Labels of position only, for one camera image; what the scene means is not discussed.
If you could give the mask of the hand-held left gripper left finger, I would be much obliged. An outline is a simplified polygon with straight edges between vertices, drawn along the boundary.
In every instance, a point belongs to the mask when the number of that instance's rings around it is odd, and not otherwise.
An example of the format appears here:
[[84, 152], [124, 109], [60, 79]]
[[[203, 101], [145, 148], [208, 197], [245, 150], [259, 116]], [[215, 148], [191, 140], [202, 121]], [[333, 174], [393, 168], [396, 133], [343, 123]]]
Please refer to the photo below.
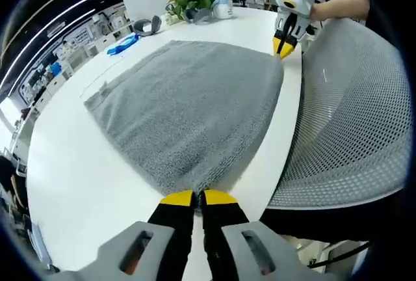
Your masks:
[[147, 222], [138, 221], [99, 247], [97, 258], [61, 280], [181, 280], [192, 245], [191, 190], [163, 198]]

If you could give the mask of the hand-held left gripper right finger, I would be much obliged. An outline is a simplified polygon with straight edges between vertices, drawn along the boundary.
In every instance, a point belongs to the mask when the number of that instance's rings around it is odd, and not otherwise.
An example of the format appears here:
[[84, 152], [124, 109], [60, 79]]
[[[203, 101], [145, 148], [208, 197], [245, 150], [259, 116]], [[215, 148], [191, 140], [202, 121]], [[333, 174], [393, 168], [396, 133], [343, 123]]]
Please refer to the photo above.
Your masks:
[[337, 280], [304, 265], [294, 248], [260, 221], [250, 222], [231, 195], [200, 195], [204, 249], [213, 280]]

